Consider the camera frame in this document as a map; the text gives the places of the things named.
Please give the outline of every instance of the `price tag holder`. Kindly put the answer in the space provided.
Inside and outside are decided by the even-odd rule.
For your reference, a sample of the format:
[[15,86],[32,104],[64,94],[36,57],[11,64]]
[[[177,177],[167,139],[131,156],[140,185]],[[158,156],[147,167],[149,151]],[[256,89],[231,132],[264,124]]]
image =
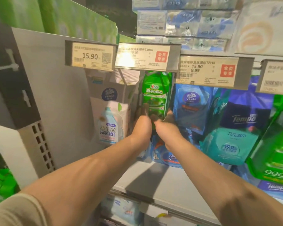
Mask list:
[[254,58],[182,55],[176,83],[247,90],[253,63]]
[[115,68],[178,72],[181,45],[120,43]]
[[263,61],[256,92],[283,95],[283,61]]
[[65,64],[95,70],[113,71],[117,45],[65,41]]

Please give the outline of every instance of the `red square label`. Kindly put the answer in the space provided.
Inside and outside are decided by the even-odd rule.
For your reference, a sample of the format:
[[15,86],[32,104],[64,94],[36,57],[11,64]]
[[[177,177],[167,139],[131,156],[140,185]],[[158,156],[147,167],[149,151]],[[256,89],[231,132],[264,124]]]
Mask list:
[[222,64],[220,77],[233,78],[235,74],[236,65],[226,65]]
[[168,58],[167,51],[158,51],[156,52],[155,62],[165,63]]

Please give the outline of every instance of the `barcode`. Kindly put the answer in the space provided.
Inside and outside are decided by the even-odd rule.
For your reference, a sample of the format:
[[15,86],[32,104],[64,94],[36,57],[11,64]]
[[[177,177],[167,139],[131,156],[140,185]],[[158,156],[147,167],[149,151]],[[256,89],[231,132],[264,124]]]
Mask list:
[[76,58],[76,57],[75,57],[75,61],[76,61],[76,62],[83,62],[83,61],[84,61],[84,58]]
[[193,74],[179,74],[179,78],[192,78]]
[[265,86],[282,86],[283,85],[283,82],[280,82],[280,81],[268,81],[266,80],[265,83],[264,83]]
[[102,63],[111,63],[111,53],[104,53],[102,56]]

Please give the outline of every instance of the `right arm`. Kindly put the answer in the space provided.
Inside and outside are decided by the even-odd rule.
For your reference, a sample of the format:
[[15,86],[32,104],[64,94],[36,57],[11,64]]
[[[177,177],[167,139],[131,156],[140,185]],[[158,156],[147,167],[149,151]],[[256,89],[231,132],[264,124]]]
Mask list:
[[185,140],[170,111],[164,121],[152,117],[158,135],[223,226],[283,226],[283,205],[221,167]]

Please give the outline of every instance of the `beige sleeve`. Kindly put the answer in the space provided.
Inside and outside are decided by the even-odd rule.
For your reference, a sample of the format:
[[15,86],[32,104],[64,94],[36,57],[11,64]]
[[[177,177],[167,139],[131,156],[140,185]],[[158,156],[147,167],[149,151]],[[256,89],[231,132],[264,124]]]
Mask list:
[[28,194],[15,194],[0,203],[0,226],[48,226],[48,224],[37,199]]

